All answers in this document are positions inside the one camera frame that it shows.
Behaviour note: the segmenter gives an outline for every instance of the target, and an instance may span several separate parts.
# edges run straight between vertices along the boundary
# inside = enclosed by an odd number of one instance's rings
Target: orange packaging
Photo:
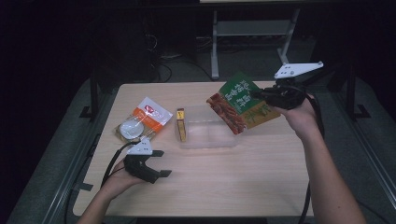
[[[172,118],[173,114],[146,97],[132,112],[132,115],[116,128],[120,139],[140,141],[151,139]]]

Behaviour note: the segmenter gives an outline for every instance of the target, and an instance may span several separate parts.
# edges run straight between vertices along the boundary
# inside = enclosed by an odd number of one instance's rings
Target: clear plastic tray
[[[184,108],[186,141],[180,141],[177,123],[176,138],[181,148],[235,147],[238,143],[224,120],[209,105],[180,106]]]

